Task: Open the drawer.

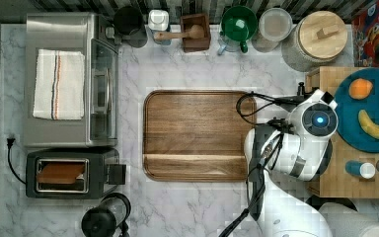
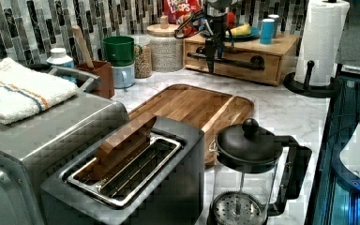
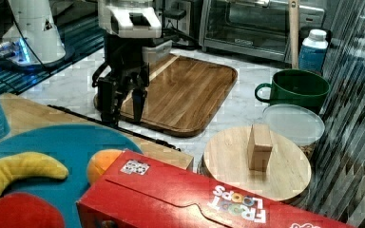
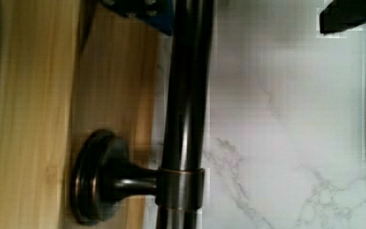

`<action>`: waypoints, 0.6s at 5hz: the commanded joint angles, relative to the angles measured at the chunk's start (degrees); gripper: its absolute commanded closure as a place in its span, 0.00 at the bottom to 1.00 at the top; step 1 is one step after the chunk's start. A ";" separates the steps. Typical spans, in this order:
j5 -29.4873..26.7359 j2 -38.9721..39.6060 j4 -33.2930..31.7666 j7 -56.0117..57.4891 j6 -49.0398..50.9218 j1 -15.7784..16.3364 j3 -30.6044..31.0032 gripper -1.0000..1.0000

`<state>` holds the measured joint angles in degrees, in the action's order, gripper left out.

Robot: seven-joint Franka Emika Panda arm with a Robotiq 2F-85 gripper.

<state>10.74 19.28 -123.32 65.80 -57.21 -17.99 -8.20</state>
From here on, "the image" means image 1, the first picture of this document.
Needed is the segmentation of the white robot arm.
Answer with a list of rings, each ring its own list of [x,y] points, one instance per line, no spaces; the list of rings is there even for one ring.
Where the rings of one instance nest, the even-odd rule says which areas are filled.
[[[300,181],[318,178],[329,166],[331,137],[338,128],[337,102],[319,89],[308,98],[281,98],[288,115],[251,129],[245,139],[248,213],[262,237],[332,237],[323,215],[288,194],[270,178],[281,173]]]

